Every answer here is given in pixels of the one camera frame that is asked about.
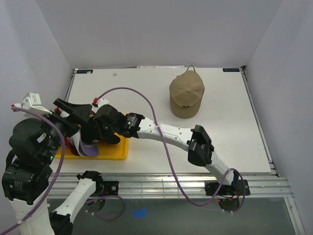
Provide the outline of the black NY baseball cap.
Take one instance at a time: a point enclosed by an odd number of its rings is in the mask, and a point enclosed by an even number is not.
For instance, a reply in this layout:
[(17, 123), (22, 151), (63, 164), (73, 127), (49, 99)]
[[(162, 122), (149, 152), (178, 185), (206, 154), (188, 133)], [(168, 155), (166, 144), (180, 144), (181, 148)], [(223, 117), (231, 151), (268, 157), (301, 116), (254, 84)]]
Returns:
[(103, 132), (99, 128), (82, 128), (80, 133), (82, 142), (88, 145), (97, 144), (98, 142), (111, 145), (120, 143), (120, 137), (110, 131)]

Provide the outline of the beige baseball cap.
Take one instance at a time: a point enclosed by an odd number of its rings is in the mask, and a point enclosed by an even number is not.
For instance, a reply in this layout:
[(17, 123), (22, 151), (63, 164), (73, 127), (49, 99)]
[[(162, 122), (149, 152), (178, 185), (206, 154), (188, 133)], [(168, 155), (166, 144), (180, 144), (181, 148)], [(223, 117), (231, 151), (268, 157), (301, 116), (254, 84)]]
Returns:
[(193, 65), (169, 85), (170, 108), (180, 119), (194, 117), (201, 107), (205, 86)]

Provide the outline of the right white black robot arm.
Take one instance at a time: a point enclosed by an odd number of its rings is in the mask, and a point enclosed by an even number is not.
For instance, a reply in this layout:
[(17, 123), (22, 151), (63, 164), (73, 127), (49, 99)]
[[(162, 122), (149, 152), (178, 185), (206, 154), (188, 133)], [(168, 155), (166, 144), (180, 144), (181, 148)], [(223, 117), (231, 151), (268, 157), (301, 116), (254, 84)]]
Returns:
[(176, 146), (188, 153), (189, 163), (205, 167), (216, 177), (221, 184), (218, 195), (239, 194), (239, 175), (232, 173), (218, 157), (212, 140), (200, 125), (191, 129), (166, 124), (157, 125), (141, 114), (124, 115), (106, 104), (100, 107), (81, 129), (82, 142), (88, 145), (99, 141), (118, 144), (120, 137), (165, 141)]

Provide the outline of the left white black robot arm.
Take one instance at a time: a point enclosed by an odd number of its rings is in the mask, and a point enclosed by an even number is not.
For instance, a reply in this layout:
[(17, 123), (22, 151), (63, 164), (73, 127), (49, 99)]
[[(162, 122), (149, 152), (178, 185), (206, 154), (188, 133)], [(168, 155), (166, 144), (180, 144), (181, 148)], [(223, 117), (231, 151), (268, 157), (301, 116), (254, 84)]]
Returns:
[(36, 94), (30, 94), (11, 106), (15, 112), (29, 115), (13, 128), (2, 177), (4, 195), (16, 212), (16, 227), (23, 235), (69, 235), (82, 207), (104, 206), (106, 199), (118, 197), (111, 189), (113, 182), (104, 181), (97, 171), (85, 171), (77, 175), (79, 182), (63, 204), (48, 210), (47, 196), (59, 175), (51, 163), (57, 152), (65, 154), (66, 139), (79, 134), (94, 117), (90, 104), (61, 99), (54, 104), (57, 110), (50, 111)]

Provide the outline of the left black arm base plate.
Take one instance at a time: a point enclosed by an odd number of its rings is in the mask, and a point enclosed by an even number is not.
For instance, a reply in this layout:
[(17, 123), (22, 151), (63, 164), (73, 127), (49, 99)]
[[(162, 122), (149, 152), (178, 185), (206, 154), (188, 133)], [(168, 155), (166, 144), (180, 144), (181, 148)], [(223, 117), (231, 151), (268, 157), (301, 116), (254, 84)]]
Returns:
[(99, 196), (118, 195), (119, 181), (103, 181), (100, 183)]

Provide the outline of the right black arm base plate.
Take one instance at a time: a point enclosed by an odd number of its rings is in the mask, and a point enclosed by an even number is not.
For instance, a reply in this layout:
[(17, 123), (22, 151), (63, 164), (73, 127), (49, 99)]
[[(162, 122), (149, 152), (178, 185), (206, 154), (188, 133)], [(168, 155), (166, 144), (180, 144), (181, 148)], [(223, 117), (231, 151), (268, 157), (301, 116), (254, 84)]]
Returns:
[[(218, 182), (205, 181), (204, 182), (205, 194), (207, 196), (213, 196), (216, 190), (218, 189), (219, 185), (220, 184)], [(248, 181), (239, 180), (238, 182), (236, 182), (234, 185), (231, 185), (231, 186), (222, 185), (217, 195), (218, 196), (250, 195)]]

